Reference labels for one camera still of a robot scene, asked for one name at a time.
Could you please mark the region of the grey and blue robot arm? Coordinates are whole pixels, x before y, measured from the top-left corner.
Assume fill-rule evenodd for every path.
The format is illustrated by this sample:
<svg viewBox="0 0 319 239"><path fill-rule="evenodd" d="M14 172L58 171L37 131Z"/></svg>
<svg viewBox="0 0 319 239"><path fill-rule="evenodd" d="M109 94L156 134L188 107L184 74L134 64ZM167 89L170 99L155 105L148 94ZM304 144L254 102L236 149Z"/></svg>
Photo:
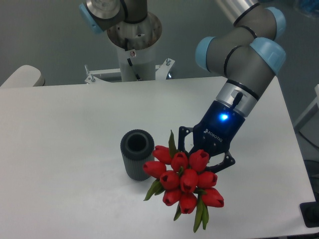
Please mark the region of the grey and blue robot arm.
<svg viewBox="0 0 319 239"><path fill-rule="evenodd" d="M173 161L178 151L191 158L199 152L209 157L224 154L217 165L201 164L201 171L214 173L234 164L230 143L286 59L284 49L276 43L286 29L280 10L263 8L256 0L220 0L218 5L234 29L223 37L203 38L195 60L202 69L227 81L197 125L180 127L178 143L171 141L169 147L158 146L153 152L155 158L175 167L185 162L183 158ZM94 32L106 32L117 47L122 81L159 76L153 46L162 27L145 0L88 0L79 10Z"/></svg>

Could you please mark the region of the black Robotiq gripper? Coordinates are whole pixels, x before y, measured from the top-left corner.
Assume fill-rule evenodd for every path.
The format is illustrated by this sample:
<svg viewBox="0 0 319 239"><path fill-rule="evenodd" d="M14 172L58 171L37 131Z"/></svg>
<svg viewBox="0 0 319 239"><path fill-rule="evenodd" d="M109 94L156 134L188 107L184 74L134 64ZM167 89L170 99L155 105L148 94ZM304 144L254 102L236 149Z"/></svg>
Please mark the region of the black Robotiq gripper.
<svg viewBox="0 0 319 239"><path fill-rule="evenodd" d="M224 104L214 101L202 120L192 127L180 126L178 131L178 150L190 154L202 149L210 157L224 153L223 161L214 165L206 166L205 171L218 173L235 164L229 148L230 143L245 118ZM192 133L193 147L185 149L185 138Z"/></svg>

